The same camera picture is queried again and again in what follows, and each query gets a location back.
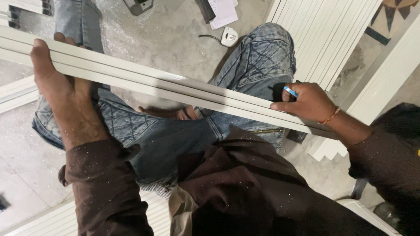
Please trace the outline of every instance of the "handwritten notes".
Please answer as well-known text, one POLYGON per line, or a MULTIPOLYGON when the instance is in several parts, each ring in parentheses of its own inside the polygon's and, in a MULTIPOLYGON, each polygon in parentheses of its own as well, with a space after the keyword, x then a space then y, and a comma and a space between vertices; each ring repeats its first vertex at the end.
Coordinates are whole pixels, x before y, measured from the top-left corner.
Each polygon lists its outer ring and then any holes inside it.
POLYGON ((209 0, 209 3, 216 15, 216 18, 210 22, 212 30, 238 20, 238 15, 236 14, 232 0, 209 0))

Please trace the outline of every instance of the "left hand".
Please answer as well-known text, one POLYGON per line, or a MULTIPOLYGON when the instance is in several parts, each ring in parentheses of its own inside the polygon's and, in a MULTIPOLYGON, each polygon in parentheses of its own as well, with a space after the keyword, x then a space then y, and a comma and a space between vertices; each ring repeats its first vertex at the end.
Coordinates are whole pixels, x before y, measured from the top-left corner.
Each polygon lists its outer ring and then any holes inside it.
MULTIPOLYGON (((54 40, 76 46, 74 39, 66 38, 59 32, 54 35, 54 40)), ((90 100, 91 81, 58 72, 53 65, 50 50, 45 41, 34 40, 31 59, 34 65, 35 83, 51 106, 68 101, 90 100)))

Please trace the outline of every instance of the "concrete floor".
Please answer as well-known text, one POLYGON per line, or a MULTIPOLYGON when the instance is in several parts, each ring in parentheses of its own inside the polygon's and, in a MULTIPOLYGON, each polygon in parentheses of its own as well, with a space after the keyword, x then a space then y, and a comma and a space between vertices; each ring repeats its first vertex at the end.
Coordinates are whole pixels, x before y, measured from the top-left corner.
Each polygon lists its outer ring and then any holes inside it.
MULTIPOLYGON (((204 23, 195 0, 155 0, 152 10, 140 17, 132 16, 122 1, 95 0, 101 10, 102 42, 105 53, 114 57, 158 68, 200 81, 209 81, 217 74, 227 52, 225 47, 200 34, 219 37, 222 29, 212 31, 204 23)), ((263 22, 270 0, 241 0, 236 7, 239 20, 230 24, 244 35, 263 22)), ((21 30, 46 37, 54 32, 53 18, 22 12, 21 30)), ((340 104, 363 76, 382 50, 379 44, 364 35, 351 55, 330 97, 340 104)), ((0 61, 0 85, 31 75, 31 68, 0 61)), ((390 103, 420 102, 417 91, 420 68, 403 85, 405 97, 390 103)), ((119 88, 113 91, 132 107, 153 105, 178 107, 167 101, 119 88)), ((56 206, 72 195, 71 187, 57 181, 57 173, 65 163, 65 154, 46 144, 31 129, 35 103, 0 115, 0 198, 10 207, 0 213, 0 232, 56 206)), ((308 135, 303 144, 283 141, 282 155, 289 160, 315 191, 331 199, 350 195, 355 180, 348 176, 349 157, 324 158, 317 162, 306 151, 314 141, 308 135)), ((373 187, 367 187, 362 202, 371 207, 382 199, 373 187)))

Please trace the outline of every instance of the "jeans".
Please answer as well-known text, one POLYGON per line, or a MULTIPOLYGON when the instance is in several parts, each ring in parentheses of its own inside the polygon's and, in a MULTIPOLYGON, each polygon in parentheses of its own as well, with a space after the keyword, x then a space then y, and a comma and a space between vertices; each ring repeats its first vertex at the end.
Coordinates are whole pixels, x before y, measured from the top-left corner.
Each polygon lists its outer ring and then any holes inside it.
MULTIPOLYGON (((56 31, 72 37, 79 45, 103 53, 100 11, 90 0, 55 0, 56 31)), ((295 73, 293 41, 280 25, 266 23, 245 36, 211 84, 266 100, 281 97, 284 83, 295 73)), ((201 119, 180 121, 154 117, 129 107, 99 85, 92 102, 109 134, 124 147, 140 144, 138 155, 130 160, 142 190, 168 197, 177 179, 176 157, 203 152, 224 140, 230 126, 256 133, 281 148, 284 128, 225 113, 194 108, 201 119)), ((64 149, 60 130, 51 107, 43 96, 32 127, 48 143, 64 149)))

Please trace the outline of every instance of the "bracelet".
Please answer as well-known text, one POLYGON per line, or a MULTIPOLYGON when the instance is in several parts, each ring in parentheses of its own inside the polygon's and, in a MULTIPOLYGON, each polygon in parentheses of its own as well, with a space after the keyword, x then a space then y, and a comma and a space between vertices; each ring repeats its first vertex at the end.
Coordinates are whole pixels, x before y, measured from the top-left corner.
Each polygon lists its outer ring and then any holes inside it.
POLYGON ((336 107, 336 111, 332 116, 330 116, 330 118, 326 119, 324 122, 318 122, 318 124, 325 125, 325 123, 329 122, 339 111, 341 111, 340 108, 336 107))

